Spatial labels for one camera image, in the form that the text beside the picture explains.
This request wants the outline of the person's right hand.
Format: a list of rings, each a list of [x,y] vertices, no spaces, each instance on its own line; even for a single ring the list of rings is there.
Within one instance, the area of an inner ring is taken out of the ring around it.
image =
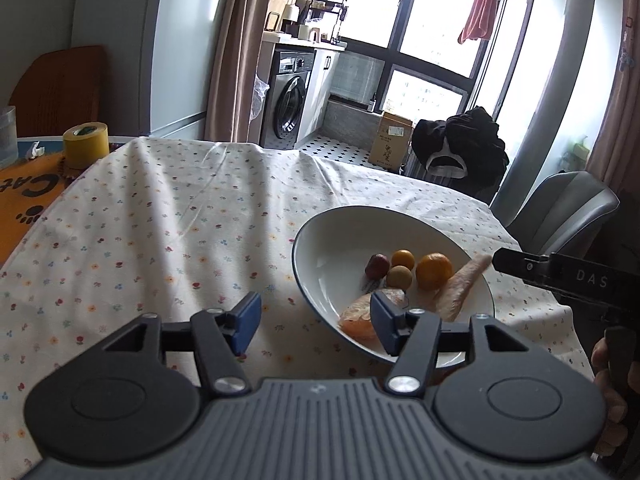
[[[606,457],[611,456],[627,437],[627,429],[623,425],[627,403],[613,388],[605,338],[600,339],[594,346],[591,365],[594,368],[593,382],[602,393],[606,404],[606,423],[594,452],[599,457]]]

